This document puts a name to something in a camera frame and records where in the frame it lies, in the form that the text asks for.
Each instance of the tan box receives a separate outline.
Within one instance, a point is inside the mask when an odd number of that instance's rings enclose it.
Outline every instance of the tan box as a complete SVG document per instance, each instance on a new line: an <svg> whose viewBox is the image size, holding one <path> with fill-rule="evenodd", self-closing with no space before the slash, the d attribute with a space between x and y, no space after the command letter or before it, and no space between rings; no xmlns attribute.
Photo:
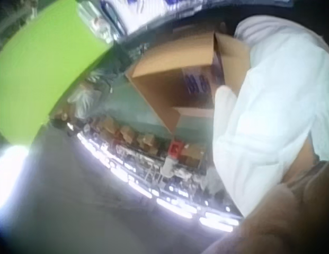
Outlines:
<svg viewBox="0 0 329 254"><path fill-rule="evenodd" d="M242 42L206 32L170 41L147 51L127 76L136 90L173 133L181 115L212 117L213 98L222 85L214 75L215 55L220 59L227 84L238 95L250 68L250 51ZM198 67L210 93L189 93L183 70Z"/></svg>
<svg viewBox="0 0 329 254"><path fill-rule="evenodd" d="M133 142L133 140L135 139L136 134L130 126L124 125L121 128L120 132L121 132L124 140L129 144L131 144Z"/></svg>
<svg viewBox="0 0 329 254"><path fill-rule="evenodd" d="M147 144L150 147L153 147L156 144L156 138L153 134L145 134L143 138L143 143Z"/></svg>
<svg viewBox="0 0 329 254"><path fill-rule="evenodd" d="M156 156L158 154L158 146L150 147L149 153Z"/></svg>
<svg viewBox="0 0 329 254"><path fill-rule="evenodd" d="M138 135L138 136L137 136L137 143L138 143L139 145L141 145L141 143L144 143L144 142L143 142L143 139L144 139L144 135L142 135L142 134Z"/></svg>
<svg viewBox="0 0 329 254"><path fill-rule="evenodd" d="M119 130L119 124L113 118L107 116L102 122L102 128L115 135Z"/></svg>
<svg viewBox="0 0 329 254"><path fill-rule="evenodd" d="M203 158L205 151L206 147L202 144L186 144L180 155L199 161Z"/></svg>
<svg viewBox="0 0 329 254"><path fill-rule="evenodd" d="M199 163L200 163L200 160L194 159L191 157L187 157L184 162L185 165L187 165L188 167L192 167L192 168L197 168Z"/></svg>
<svg viewBox="0 0 329 254"><path fill-rule="evenodd" d="M112 134L110 132L108 132L106 129L101 130L99 135L100 135L101 139L103 139L107 142L109 142L113 139Z"/></svg>

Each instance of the green panel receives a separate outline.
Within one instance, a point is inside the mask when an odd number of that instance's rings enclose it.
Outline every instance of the green panel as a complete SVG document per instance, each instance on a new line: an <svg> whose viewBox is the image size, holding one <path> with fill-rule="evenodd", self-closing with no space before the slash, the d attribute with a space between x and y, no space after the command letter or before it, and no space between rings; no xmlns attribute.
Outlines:
<svg viewBox="0 0 329 254"><path fill-rule="evenodd" d="M58 0L0 52L0 132L31 144L55 103L108 49L77 15L75 0Z"/></svg>

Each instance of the bright light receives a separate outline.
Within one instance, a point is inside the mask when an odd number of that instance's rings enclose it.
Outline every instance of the bright light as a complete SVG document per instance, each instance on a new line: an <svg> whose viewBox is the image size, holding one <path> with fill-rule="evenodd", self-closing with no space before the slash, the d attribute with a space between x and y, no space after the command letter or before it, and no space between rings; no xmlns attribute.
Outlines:
<svg viewBox="0 0 329 254"><path fill-rule="evenodd" d="M129 175L128 178L129 178L129 180L132 181L132 182L135 181L135 178L134 178L133 176L130 176L130 175Z"/></svg>
<svg viewBox="0 0 329 254"><path fill-rule="evenodd" d="M123 182L125 182L125 183L128 182L128 173L127 172L125 172L122 169L114 168L114 167L111 167L110 170L115 176L120 178Z"/></svg>
<svg viewBox="0 0 329 254"><path fill-rule="evenodd" d="M218 230L222 230L222 231L226 231L226 232L232 232L233 231L232 226L214 221L212 219L207 219L207 218L201 217L200 222L201 222L202 225L208 226L212 229L218 229Z"/></svg>
<svg viewBox="0 0 329 254"><path fill-rule="evenodd" d="M69 129L71 129L72 131L74 130L74 126L71 123L67 123L67 126L69 127Z"/></svg>
<svg viewBox="0 0 329 254"><path fill-rule="evenodd" d="M172 200L171 200L171 203L172 203L173 205L178 205L178 204L179 204L178 200L176 200L176 199L172 199Z"/></svg>
<svg viewBox="0 0 329 254"><path fill-rule="evenodd" d="M124 166L129 169L129 170L133 170L134 168L132 166L130 166L129 164L127 163L124 163Z"/></svg>
<svg viewBox="0 0 329 254"><path fill-rule="evenodd" d="M189 213L197 213L197 209L195 207L185 204L185 203L181 204L181 208Z"/></svg>
<svg viewBox="0 0 329 254"><path fill-rule="evenodd" d="M148 192L147 190L143 189L142 187L140 187L139 185L135 184L134 182L132 181L129 181L129 185L137 190L138 192L140 192L141 194L143 194L144 196L146 196L147 198L152 198L152 194L150 192Z"/></svg>
<svg viewBox="0 0 329 254"><path fill-rule="evenodd" d="M28 153L26 147L13 146L0 157L0 208L10 199Z"/></svg>
<svg viewBox="0 0 329 254"><path fill-rule="evenodd" d="M184 192L179 189L179 194L182 195L183 197L189 197L189 194L187 192Z"/></svg>
<svg viewBox="0 0 329 254"><path fill-rule="evenodd" d="M152 194L154 194L156 197L159 197L159 192L155 189L152 189Z"/></svg>
<svg viewBox="0 0 329 254"><path fill-rule="evenodd" d="M91 144L93 144L94 146L96 146L97 148L100 147L100 145L97 144L97 143L96 143L95 141L93 141L92 139L89 139L89 142L90 142Z"/></svg>
<svg viewBox="0 0 329 254"><path fill-rule="evenodd" d="M182 217L185 217L185 218L187 218L187 219L191 219L191 218L192 218L192 214L191 214L191 213L188 213L188 212L186 212L186 211L180 209L180 208L177 207L177 206L174 206L174 205L172 205L172 204L170 204L170 203L168 203L168 202L165 202L163 199L158 198L158 199L156 200L156 202L157 202L160 206L162 206L162 207L164 207L164 208L167 208L168 210L172 211L173 213L176 213L176 214L178 214L178 215L180 215L180 216L182 216Z"/></svg>
<svg viewBox="0 0 329 254"><path fill-rule="evenodd" d="M221 221L221 222L225 222L229 225L233 225L233 226L238 226L239 225L239 221L236 219L232 219L232 218L227 218L227 217L222 217L218 214L215 213L209 213L206 212L206 218L208 219L212 219L214 221Z"/></svg>

